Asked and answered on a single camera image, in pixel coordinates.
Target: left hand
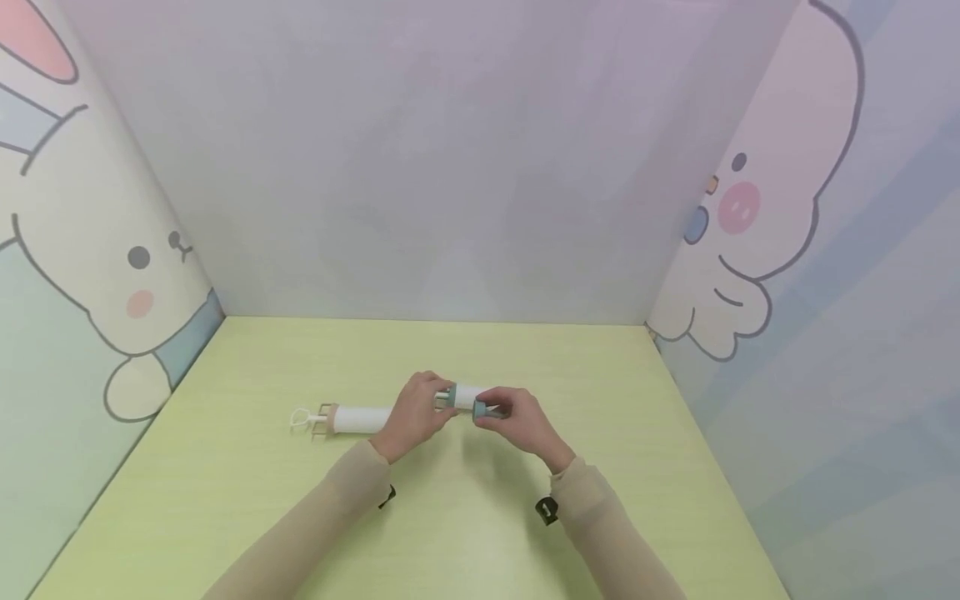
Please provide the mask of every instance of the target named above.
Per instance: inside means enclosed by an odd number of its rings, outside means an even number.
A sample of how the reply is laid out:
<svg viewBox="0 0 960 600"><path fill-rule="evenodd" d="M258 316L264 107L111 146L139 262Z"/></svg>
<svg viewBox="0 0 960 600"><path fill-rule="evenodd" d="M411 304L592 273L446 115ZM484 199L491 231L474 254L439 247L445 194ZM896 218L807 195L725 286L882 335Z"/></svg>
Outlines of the left hand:
<svg viewBox="0 0 960 600"><path fill-rule="evenodd" d="M432 371L416 372L400 390L387 424L370 443L391 465L433 437L456 414L455 408L434 408L434 396L453 385Z"/></svg>

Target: white cylinder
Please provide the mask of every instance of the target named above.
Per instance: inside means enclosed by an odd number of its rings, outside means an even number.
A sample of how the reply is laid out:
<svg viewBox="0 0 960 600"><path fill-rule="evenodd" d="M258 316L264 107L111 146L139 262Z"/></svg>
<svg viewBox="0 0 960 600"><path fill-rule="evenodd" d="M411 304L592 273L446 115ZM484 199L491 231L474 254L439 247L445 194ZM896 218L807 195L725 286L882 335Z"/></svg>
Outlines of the white cylinder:
<svg viewBox="0 0 960 600"><path fill-rule="evenodd" d="M389 408L354 408L338 406L328 425L333 433L373 434L383 429L390 416Z"/></svg>
<svg viewBox="0 0 960 600"><path fill-rule="evenodd" d="M469 385L457 384L457 393L453 398L454 408L464 411L473 410L473 402L478 396L486 392L489 388L475 388Z"/></svg>

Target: back wall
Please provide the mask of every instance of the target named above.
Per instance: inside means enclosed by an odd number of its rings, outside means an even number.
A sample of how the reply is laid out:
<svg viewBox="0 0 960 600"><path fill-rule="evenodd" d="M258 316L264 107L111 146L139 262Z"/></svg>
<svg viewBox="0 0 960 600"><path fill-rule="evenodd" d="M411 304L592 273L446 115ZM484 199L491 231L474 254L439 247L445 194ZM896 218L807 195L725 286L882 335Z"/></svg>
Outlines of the back wall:
<svg viewBox="0 0 960 600"><path fill-rule="evenodd" d="M64 7L229 314L638 324L795 4Z"/></svg>

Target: wall mural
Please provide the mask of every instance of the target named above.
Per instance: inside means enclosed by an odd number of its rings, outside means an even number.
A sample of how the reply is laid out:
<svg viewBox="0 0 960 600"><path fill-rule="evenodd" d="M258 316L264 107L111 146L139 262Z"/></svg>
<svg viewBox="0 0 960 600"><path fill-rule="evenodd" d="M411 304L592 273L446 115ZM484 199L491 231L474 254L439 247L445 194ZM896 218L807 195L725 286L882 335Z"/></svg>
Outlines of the wall mural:
<svg viewBox="0 0 960 600"><path fill-rule="evenodd" d="M0 251L19 245L126 356L104 403L118 420L147 419L171 392L156 351L204 306L210 283L139 149L104 96L78 85L77 63L31 0L0 0L0 51L23 71L0 70ZM73 86L78 102L48 108L23 89L44 89L31 77Z"/></svg>
<svg viewBox="0 0 960 600"><path fill-rule="evenodd" d="M818 0L794 13L690 221L647 324L731 360L773 305L764 282L803 255L820 194L850 148L864 67L859 44Z"/></svg>

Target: bunny eye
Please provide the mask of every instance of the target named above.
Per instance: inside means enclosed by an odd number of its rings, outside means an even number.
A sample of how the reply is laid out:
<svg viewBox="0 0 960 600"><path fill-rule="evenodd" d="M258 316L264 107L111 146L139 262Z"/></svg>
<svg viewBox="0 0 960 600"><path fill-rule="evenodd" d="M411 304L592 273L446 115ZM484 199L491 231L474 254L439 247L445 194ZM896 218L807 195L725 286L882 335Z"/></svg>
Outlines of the bunny eye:
<svg viewBox="0 0 960 600"><path fill-rule="evenodd" d="M734 172L737 172L745 166L747 166L747 155L741 152L733 157L733 164L730 165L730 168L732 168Z"/></svg>
<svg viewBox="0 0 960 600"><path fill-rule="evenodd" d="M150 252L143 246L134 246L127 252L127 262L135 269L146 269L150 265Z"/></svg>

